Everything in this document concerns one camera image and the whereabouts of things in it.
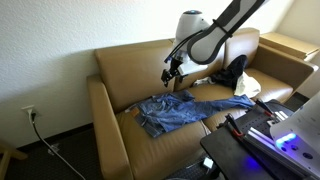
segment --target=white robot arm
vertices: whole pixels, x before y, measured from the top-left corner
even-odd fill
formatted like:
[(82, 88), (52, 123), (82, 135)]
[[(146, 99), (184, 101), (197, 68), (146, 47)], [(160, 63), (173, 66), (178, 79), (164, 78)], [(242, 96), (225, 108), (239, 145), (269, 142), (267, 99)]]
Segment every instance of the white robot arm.
[(176, 31), (173, 50), (165, 60), (170, 69), (163, 70), (164, 85), (175, 76), (186, 76), (207, 68), (215, 60), (222, 44), (268, 0), (233, 0), (213, 24), (200, 11), (182, 14)]

